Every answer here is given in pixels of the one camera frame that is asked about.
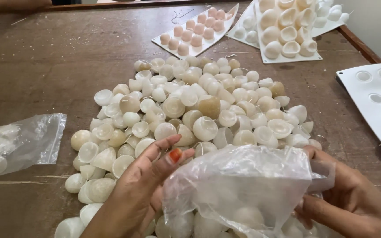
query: white wall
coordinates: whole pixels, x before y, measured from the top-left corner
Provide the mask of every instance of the white wall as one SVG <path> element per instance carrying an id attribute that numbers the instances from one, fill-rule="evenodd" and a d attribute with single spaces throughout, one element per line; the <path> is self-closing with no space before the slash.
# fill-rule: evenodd
<path id="1" fill-rule="evenodd" d="M 381 0 L 335 0 L 342 11 L 355 10 L 348 28 L 381 58 Z"/>

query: orange nail polish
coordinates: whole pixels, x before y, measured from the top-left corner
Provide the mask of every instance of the orange nail polish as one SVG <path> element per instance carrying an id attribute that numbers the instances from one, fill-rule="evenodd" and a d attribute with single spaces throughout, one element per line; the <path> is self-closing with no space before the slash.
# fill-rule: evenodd
<path id="1" fill-rule="evenodd" d="M 182 150 L 179 148 L 173 149 L 168 156 L 172 160 L 173 164 L 177 163 L 179 161 L 180 157 L 182 156 Z"/>

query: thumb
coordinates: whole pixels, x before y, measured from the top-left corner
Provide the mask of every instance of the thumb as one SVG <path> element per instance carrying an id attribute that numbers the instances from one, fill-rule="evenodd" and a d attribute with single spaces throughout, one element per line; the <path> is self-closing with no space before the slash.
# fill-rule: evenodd
<path id="1" fill-rule="evenodd" d="M 345 237 L 356 237 L 357 227 L 360 227 L 358 215 L 335 207 L 323 199 L 308 195 L 304 196 L 303 201 L 296 206 L 295 211 Z"/>
<path id="2" fill-rule="evenodd" d="M 193 156 L 194 150 L 187 149 L 181 151 L 179 148 L 173 149 L 162 158 L 152 164 L 151 168 L 143 171 L 140 182 L 142 188 L 149 194 L 154 193 L 156 188 L 170 176 L 183 160 Z"/>

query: ziplock bag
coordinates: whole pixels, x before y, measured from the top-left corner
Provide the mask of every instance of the ziplock bag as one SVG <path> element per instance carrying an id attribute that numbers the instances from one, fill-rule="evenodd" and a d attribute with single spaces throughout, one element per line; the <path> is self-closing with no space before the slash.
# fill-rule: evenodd
<path id="1" fill-rule="evenodd" d="M 66 120 L 65 114 L 44 114 L 1 126 L 0 175 L 55 164 Z"/>
<path id="2" fill-rule="evenodd" d="M 334 176 L 335 164 L 310 162 L 303 149 L 226 146 L 178 168 L 164 182 L 166 224 L 197 209 L 240 237 L 284 237 L 281 228 L 303 195 L 332 188 Z"/>

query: wooden table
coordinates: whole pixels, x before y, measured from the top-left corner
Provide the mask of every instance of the wooden table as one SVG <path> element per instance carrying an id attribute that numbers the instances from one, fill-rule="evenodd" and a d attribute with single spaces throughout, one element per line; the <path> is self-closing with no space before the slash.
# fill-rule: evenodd
<path id="1" fill-rule="evenodd" d="M 248 3 L 240 4 L 240 13 Z M 225 10 L 234 5 L 213 4 Z M 184 23 L 208 7 L 0 15 L 0 126 L 35 114 L 68 115 L 57 165 L 34 165 L 0 177 L 0 238 L 53 237 L 61 220 L 79 215 L 83 204 L 77 194 L 66 192 L 64 182 L 76 173 L 70 137 L 88 129 L 98 114 L 94 94 L 127 83 L 138 59 L 169 57 L 151 39 L 171 29 L 176 14 L 187 13 L 177 19 Z M 336 71 L 369 62 L 337 30 L 316 40 L 322 61 L 262 64 L 259 50 L 227 37 L 202 56 L 216 60 L 234 53 L 243 67 L 283 82 L 290 105 L 308 108 L 308 120 L 315 122 L 313 138 L 381 190 L 380 141 L 335 80 Z"/>

